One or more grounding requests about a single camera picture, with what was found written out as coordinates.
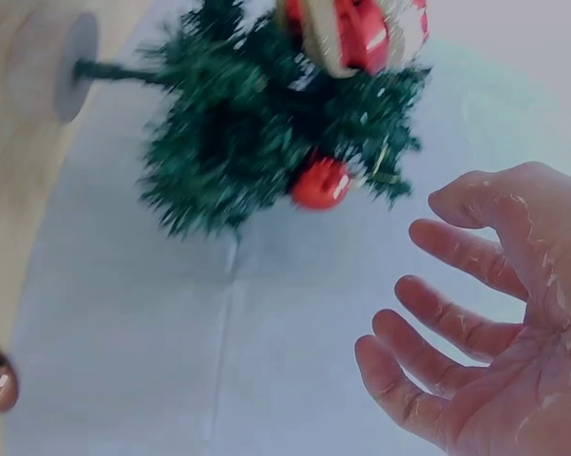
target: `open palm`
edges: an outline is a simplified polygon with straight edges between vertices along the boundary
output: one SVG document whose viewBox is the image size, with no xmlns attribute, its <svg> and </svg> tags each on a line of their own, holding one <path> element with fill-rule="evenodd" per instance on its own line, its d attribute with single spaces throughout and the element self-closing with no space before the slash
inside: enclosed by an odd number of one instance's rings
<svg viewBox="0 0 571 456">
<path fill-rule="evenodd" d="M 451 455 L 571 456 L 571 178 L 536 163 L 469 173 L 429 203 L 446 223 L 414 222 L 414 243 L 519 298 L 525 317 L 492 322 L 403 277 L 401 303 L 488 366 L 456 363 L 385 310 L 374 317 L 375 335 L 355 347 L 368 391 L 395 423 Z M 464 230 L 485 226 L 501 243 Z"/>
</svg>

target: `finger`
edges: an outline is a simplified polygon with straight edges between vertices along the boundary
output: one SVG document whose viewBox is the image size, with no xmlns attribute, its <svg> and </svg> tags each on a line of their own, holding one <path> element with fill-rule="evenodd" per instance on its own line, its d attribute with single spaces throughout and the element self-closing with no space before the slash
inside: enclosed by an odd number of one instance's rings
<svg viewBox="0 0 571 456">
<path fill-rule="evenodd" d="M 416 220 L 409 228 L 409 236 L 427 253 L 488 287 L 523 301 L 528 299 L 528 291 L 507 262 L 498 242 L 427 219 Z"/>
<path fill-rule="evenodd" d="M 397 426 L 443 447 L 440 420 L 447 400 L 423 392 L 372 335 L 355 344 L 355 356 L 368 393 Z"/>
<path fill-rule="evenodd" d="M 510 346 L 522 328 L 521 324 L 495 323 L 469 312 L 445 299 L 419 277 L 399 279 L 395 294 L 418 321 L 478 361 L 491 362 Z"/>
<path fill-rule="evenodd" d="M 376 336 L 388 345 L 401 366 L 433 394 L 449 399 L 485 373 L 485 368 L 463 366 L 435 350 L 394 311 L 377 313 L 372 326 Z"/>
<path fill-rule="evenodd" d="M 499 173 L 467 173 L 432 194 L 428 203 L 449 224 L 496 230 L 507 259 L 532 295 L 544 287 L 548 249 L 562 244 L 562 233 L 570 234 L 571 178 L 540 163 Z"/>
</svg>

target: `red ornament ball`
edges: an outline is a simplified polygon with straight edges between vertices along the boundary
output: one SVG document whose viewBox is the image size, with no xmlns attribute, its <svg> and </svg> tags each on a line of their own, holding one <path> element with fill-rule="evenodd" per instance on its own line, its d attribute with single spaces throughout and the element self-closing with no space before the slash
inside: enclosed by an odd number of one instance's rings
<svg viewBox="0 0 571 456">
<path fill-rule="evenodd" d="M 300 176 L 292 189 L 292 199 L 306 209 L 324 211 L 342 202 L 350 188 L 347 164 L 323 158 Z"/>
</svg>

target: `wooden floor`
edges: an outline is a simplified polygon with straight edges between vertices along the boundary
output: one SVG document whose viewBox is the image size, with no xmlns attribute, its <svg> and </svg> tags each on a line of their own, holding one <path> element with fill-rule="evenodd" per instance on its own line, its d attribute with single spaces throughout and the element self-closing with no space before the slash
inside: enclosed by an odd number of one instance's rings
<svg viewBox="0 0 571 456">
<path fill-rule="evenodd" d="M 36 231 L 63 158 L 85 116 L 83 110 L 67 127 L 18 116 L 4 85 L 10 40 L 31 9 L 76 6 L 98 13 L 101 53 L 112 56 L 150 4 L 152 0 L 22 0 L 0 7 L 0 347 L 6 351 Z M 2 419 L 0 456 L 4 454 Z"/>
</svg>

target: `light blue cloth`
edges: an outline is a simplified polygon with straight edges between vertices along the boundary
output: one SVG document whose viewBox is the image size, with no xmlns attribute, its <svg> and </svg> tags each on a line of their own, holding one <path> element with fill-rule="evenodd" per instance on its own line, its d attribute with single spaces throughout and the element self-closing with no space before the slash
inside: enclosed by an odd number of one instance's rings
<svg viewBox="0 0 571 456">
<path fill-rule="evenodd" d="M 121 59 L 170 9 L 157 2 Z M 357 192 L 325 214 L 284 200 L 253 217 L 239 246 L 164 239 L 135 186 L 158 94 L 103 88 L 31 257 L 8 455 L 439 454 L 367 396 L 352 345 L 375 311 L 401 310 L 391 290 L 407 273 L 486 316 L 522 317 L 522 306 L 415 249 L 407 229 L 430 216 L 428 193 L 458 175 L 548 157 L 545 124 L 557 108 L 461 48 L 434 38 L 427 56 L 434 72 L 417 113 L 425 150 L 404 166 L 414 197 L 389 212 Z"/>
</svg>

